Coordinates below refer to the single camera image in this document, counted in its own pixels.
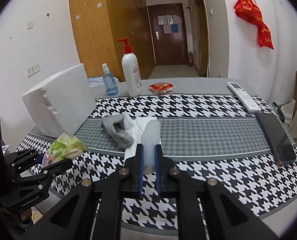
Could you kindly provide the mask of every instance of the styrofoam block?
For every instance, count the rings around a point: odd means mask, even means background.
[[[22,99],[40,131],[56,138],[75,134],[96,108],[83,64],[50,76]]]

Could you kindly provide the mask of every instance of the black phone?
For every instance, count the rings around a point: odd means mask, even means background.
[[[274,114],[258,113],[256,119],[263,130],[276,164],[283,166],[294,162],[296,160],[294,149],[276,116]]]

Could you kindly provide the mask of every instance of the fire extinguisher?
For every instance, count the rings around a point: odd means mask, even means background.
[[[188,59],[189,59],[189,61],[188,61],[188,65],[189,65],[190,67],[194,67],[194,54],[193,54],[192,51],[189,52]]]

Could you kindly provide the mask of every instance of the air conditioner remote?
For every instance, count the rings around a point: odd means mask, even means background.
[[[228,82],[229,88],[236,94],[236,96],[241,100],[243,105],[250,113],[260,112],[261,108],[253,100],[253,98],[242,88],[238,83]]]

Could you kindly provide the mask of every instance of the blue liquid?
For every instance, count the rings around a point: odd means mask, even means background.
[[[116,85],[115,78],[111,73],[103,75],[104,86],[106,90],[106,94],[108,96],[116,96],[118,94],[118,88]]]

